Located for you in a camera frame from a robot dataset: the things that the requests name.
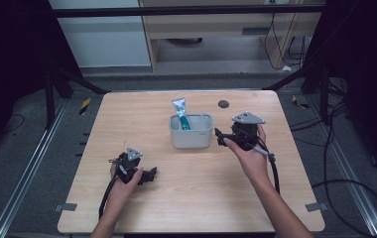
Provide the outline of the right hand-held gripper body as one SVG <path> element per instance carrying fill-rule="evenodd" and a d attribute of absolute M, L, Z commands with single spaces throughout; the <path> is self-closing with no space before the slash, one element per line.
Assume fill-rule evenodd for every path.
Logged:
<path fill-rule="evenodd" d="M 262 118 L 246 111 L 234 116 L 232 120 L 234 121 L 231 126 L 233 141 L 241 149 L 249 151 L 256 146 L 265 149 L 264 143 L 258 136 L 258 125 L 265 124 Z"/>

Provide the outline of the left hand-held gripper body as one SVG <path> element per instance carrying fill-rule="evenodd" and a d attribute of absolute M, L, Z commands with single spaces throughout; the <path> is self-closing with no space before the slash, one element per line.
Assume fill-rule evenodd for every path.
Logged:
<path fill-rule="evenodd" d="M 128 183 L 138 171 L 142 156 L 141 152 L 128 147 L 118 158 L 110 160 L 110 163 L 115 166 L 115 175 L 124 183 Z"/>

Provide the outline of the grey plastic bin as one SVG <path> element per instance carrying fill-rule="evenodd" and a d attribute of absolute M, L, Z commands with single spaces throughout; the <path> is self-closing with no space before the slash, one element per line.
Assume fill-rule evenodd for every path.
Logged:
<path fill-rule="evenodd" d="M 189 114 L 189 130 L 184 130 L 178 115 L 170 118 L 172 144 L 177 149 L 199 149 L 210 145 L 213 118 L 208 114 Z"/>

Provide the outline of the white blue toothpaste tube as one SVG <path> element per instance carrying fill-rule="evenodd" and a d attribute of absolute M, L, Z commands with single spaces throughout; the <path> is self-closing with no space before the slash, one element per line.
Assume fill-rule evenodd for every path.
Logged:
<path fill-rule="evenodd" d="M 180 118 L 180 122 L 183 130 L 190 130 L 189 119 L 186 114 L 186 99 L 178 98 L 172 101 L 177 115 Z"/>

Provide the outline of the person's left hand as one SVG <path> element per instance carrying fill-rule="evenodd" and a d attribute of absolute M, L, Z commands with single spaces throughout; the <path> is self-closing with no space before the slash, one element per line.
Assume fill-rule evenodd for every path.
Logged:
<path fill-rule="evenodd" d="M 110 168 L 111 178 L 114 184 L 107 197 L 107 207 L 119 208 L 123 207 L 133 191 L 136 189 L 143 171 L 138 170 L 130 181 L 123 182 L 121 178 L 115 173 L 116 166 L 112 165 Z"/>

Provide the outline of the person's right hand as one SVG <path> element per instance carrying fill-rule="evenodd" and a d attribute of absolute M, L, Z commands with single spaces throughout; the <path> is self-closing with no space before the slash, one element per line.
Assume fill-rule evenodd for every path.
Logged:
<path fill-rule="evenodd" d="M 256 185 L 272 184 L 267 169 L 267 158 L 256 150 L 242 150 L 235 142 L 224 139 L 229 150 L 237 157 L 244 174 Z"/>

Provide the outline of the yellow black hazard tape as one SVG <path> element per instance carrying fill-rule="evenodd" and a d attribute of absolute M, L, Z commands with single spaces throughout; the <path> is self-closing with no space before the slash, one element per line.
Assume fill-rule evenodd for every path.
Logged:
<path fill-rule="evenodd" d="M 88 108 L 88 105 L 91 101 L 91 98 L 85 98 L 83 101 L 82 101 L 82 104 L 81 104 L 81 107 L 79 109 L 79 112 L 78 112 L 78 115 L 84 115 L 87 108 Z"/>
<path fill-rule="evenodd" d="M 309 104 L 307 99 L 303 95 L 293 95 L 292 101 L 295 105 L 303 109 L 309 109 Z"/>

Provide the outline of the grey tape strip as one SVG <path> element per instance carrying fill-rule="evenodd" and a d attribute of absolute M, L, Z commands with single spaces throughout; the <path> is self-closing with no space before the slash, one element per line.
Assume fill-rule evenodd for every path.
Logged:
<path fill-rule="evenodd" d="M 326 203 L 318 203 L 318 202 L 314 202 L 314 203 L 308 203 L 306 204 L 306 210 L 308 212 L 313 212 L 313 211 L 325 211 L 328 209 L 328 206 Z"/>
<path fill-rule="evenodd" d="M 62 212 L 62 211 L 75 211 L 77 208 L 76 203 L 62 203 L 57 204 L 54 208 L 55 212 Z"/>

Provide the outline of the black metal stand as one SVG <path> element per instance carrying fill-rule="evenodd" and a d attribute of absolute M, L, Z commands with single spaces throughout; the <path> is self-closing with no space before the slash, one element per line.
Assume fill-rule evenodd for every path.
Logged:
<path fill-rule="evenodd" d="M 102 89 L 85 80 L 82 76 L 77 75 L 76 73 L 68 71 L 64 68 L 55 67 L 53 69 L 49 69 L 44 75 L 47 109 L 47 129 L 52 127 L 56 119 L 54 90 L 59 93 L 61 98 L 71 98 L 73 95 L 73 90 L 68 83 L 70 80 L 96 94 L 109 93 L 109 90 Z"/>
<path fill-rule="evenodd" d="M 329 70 L 324 64 L 306 64 L 282 80 L 264 87 L 264 90 L 277 91 L 300 77 L 305 79 L 301 86 L 301 91 L 305 94 L 311 93 L 317 87 L 319 88 L 319 115 L 322 121 L 328 125 Z"/>

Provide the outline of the light wooden desk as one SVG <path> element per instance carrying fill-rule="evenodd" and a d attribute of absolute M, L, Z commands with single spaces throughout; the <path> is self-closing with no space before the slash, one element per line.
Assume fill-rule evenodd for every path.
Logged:
<path fill-rule="evenodd" d="M 138 0 L 142 7 L 214 5 L 323 4 L 325 0 Z M 207 37 L 247 37 L 261 39 L 270 63 L 284 65 L 294 38 L 314 34 L 320 13 L 264 13 L 225 15 L 145 16 L 143 23 L 149 41 L 151 60 L 156 60 L 158 45 L 164 39 Z"/>

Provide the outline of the white cabinet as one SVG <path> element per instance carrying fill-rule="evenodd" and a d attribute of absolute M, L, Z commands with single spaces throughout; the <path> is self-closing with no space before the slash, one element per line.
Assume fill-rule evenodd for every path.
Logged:
<path fill-rule="evenodd" d="M 138 7 L 138 0 L 49 0 L 54 10 Z M 150 66 L 140 16 L 58 18 L 80 68 Z"/>

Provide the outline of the black curtain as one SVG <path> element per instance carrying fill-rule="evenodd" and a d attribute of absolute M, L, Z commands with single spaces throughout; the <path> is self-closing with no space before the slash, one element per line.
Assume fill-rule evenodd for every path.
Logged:
<path fill-rule="evenodd" d="M 49 0 L 0 0 L 0 133 L 21 97 L 45 87 L 44 73 L 81 75 Z"/>
<path fill-rule="evenodd" d="M 326 0 L 307 60 L 347 82 L 347 104 L 377 160 L 377 0 Z"/>

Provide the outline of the aluminium floor rail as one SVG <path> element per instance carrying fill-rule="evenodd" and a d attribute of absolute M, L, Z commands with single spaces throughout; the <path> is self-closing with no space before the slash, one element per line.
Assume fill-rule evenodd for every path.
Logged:
<path fill-rule="evenodd" d="M 0 238 L 5 238 L 23 200 L 36 175 L 39 166 L 45 157 L 47 149 L 63 119 L 65 110 L 69 105 L 68 99 L 61 99 L 52 124 L 44 131 L 31 159 L 27 163 L 15 189 L 13 190 L 7 204 L 0 214 Z"/>
<path fill-rule="evenodd" d="M 355 228 L 348 222 L 346 222 L 345 225 L 356 233 L 366 233 L 370 238 L 377 238 L 377 192 L 359 180 L 358 175 L 346 159 L 345 154 L 334 136 L 332 114 L 328 113 L 329 124 L 326 125 L 319 115 L 319 101 L 314 96 L 307 96 L 307 101 L 309 102 L 311 111 L 319 122 L 319 128 L 326 137 L 323 153 L 323 182 L 321 185 L 324 187 L 324 193 L 328 203 L 333 204 L 329 187 L 335 184 L 345 184 L 364 221 L 366 231 Z M 328 178 L 328 155 L 331 155 L 337 165 L 341 178 Z"/>

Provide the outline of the black horizontal frame bar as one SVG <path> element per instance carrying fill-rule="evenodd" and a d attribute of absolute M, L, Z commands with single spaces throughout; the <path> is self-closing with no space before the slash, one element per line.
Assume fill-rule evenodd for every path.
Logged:
<path fill-rule="evenodd" d="M 171 6 L 101 9 L 57 9 L 51 13 L 57 18 L 79 17 L 130 17 L 130 16 L 169 16 L 169 15 L 225 15 L 225 14 L 264 14 L 264 13 L 315 13 L 323 12 L 324 4 L 286 5 L 216 5 L 216 6 Z"/>

